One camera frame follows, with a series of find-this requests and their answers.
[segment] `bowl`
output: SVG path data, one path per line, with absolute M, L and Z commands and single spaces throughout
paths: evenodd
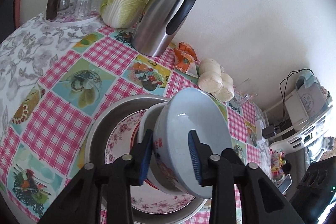
M 137 142 L 142 142 L 143 136 L 145 132 L 150 129 L 154 130 L 155 123 L 160 115 L 163 107 L 167 104 L 167 102 L 159 103 L 156 105 L 151 106 L 145 114 L 142 116 L 140 121 L 140 125 L 138 128 L 138 135 L 137 135 Z M 177 189 L 171 182 L 165 178 L 165 176 L 160 171 L 154 153 L 152 153 L 150 166 L 147 173 L 147 180 L 146 182 L 161 190 L 162 192 L 169 194 L 169 195 L 183 195 L 181 190 Z
M 214 154 L 232 148 L 219 107 L 208 94 L 195 88 L 179 91 L 161 111 L 154 128 L 154 153 L 160 170 L 176 188 L 211 198 L 212 186 L 201 187 L 195 178 L 188 146 L 190 130 L 196 130 L 200 142 L 208 144 Z
M 85 163 L 92 162 L 95 165 L 105 163 L 106 143 L 117 124 L 126 116 L 144 109 L 150 108 L 157 103 L 167 102 L 169 98 L 158 95 L 144 94 L 134 95 L 121 99 L 109 106 L 96 120 L 92 126 L 85 146 Z M 106 207 L 107 185 L 102 186 L 102 204 Z M 135 223 L 147 224 L 177 224 L 191 218 L 196 214 L 206 200 L 194 198 L 182 209 L 164 215 L 154 215 L 140 212 L 132 208 L 133 220 Z

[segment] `black thermos handle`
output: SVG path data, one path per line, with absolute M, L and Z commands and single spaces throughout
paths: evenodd
M 59 0 L 48 0 L 47 3 L 47 11 L 46 11 L 46 19 L 53 20 L 57 17 L 57 7 Z
M 176 32 L 184 18 L 188 15 L 196 0 L 184 0 L 180 9 L 176 12 L 173 18 L 169 21 L 166 27 L 166 34 L 170 35 Z

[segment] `metal basin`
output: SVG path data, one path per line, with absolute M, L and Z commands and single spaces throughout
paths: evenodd
M 119 100 L 108 107 L 92 126 L 85 146 L 85 163 L 92 162 L 95 165 L 105 164 L 106 143 L 117 124 L 126 116 L 152 105 L 168 102 L 169 98 L 158 95 L 134 95 Z M 106 207 L 107 185 L 102 187 L 102 204 Z M 154 215 L 133 211 L 135 223 L 143 224 L 173 224 L 182 223 L 194 215 L 206 202 L 206 199 L 194 198 L 184 208 L 169 214 Z

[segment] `silver bolt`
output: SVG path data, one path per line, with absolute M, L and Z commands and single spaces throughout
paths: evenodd
M 250 162 L 250 163 L 248 164 L 248 166 L 249 166 L 249 168 L 251 168 L 251 169 L 257 169 L 257 168 L 258 168 L 258 165 L 257 165 L 256 163 L 254 163 L 254 162 Z
M 211 159 L 211 160 L 214 160 L 214 161 L 218 161 L 218 160 L 221 159 L 221 157 L 220 157 L 220 155 L 212 154 L 212 155 L 210 156 L 210 159 Z
M 131 160 L 133 157 L 131 154 L 125 154 L 121 157 L 123 160 Z
M 88 162 L 86 165 L 84 165 L 84 168 L 86 170 L 91 170 L 95 165 L 92 162 Z

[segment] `floral tablecloth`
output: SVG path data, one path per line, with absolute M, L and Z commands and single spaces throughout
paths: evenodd
M 149 58 L 131 47 L 131 31 L 100 20 L 56 28 L 39 14 L 0 45 L 0 189 L 36 222 L 83 166 L 88 131 L 108 106 L 135 94 L 171 98 L 197 88 L 196 78 L 174 69 L 174 45 Z M 260 110 L 214 101 L 235 151 L 261 165 L 260 153 L 269 150 L 255 139 Z M 238 189 L 236 206 L 241 219 Z M 209 208 L 187 223 L 208 223 Z

